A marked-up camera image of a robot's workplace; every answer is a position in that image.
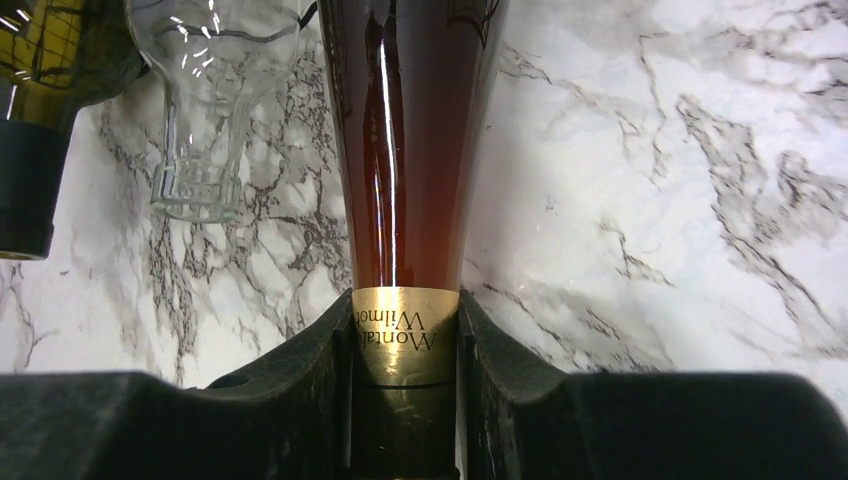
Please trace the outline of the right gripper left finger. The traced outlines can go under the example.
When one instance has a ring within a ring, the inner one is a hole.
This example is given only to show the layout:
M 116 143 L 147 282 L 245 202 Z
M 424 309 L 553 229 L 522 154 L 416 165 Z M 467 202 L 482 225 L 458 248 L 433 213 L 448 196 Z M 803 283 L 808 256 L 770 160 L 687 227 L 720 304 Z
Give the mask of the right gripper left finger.
M 138 372 L 1 379 L 5 479 L 343 479 L 351 299 L 205 388 Z

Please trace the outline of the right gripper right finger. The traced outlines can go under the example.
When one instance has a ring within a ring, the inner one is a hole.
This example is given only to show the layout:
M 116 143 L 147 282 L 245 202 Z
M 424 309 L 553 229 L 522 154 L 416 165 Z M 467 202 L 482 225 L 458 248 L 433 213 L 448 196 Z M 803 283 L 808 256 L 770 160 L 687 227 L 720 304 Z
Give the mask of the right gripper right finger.
M 847 429 L 783 373 L 566 373 L 460 294 L 468 479 L 843 479 Z

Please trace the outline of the amber bottle gold cap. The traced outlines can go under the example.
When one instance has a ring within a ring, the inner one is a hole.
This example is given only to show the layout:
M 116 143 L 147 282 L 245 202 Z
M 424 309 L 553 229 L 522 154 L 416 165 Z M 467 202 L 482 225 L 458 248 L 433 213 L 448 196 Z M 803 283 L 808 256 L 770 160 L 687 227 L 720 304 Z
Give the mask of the amber bottle gold cap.
M 456 475 L 461 267 L 508 8 L 318 8 L 351 248 L 355 479 Z

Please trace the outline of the clear glass bottle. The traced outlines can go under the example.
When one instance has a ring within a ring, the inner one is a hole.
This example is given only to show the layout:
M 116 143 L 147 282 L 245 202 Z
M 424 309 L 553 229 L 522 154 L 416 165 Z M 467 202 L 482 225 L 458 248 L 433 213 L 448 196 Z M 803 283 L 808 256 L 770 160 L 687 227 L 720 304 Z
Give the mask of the clear glass bottle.
M 164 82 L 155 210 L 192 223 L 236 217 L 249 116 L 285 83 L 316 10 L 314 1 L 125 2 L 132 37 Z

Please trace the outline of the dark green wine bottle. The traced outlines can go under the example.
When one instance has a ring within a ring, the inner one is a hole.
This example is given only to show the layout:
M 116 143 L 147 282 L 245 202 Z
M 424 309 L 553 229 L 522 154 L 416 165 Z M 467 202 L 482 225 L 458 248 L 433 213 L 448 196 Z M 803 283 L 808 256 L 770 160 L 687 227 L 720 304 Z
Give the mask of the dark green wine bottle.
M 2 2 L 2 258 L 48 257 L 78 111 L 145 70 L 120 1 Z

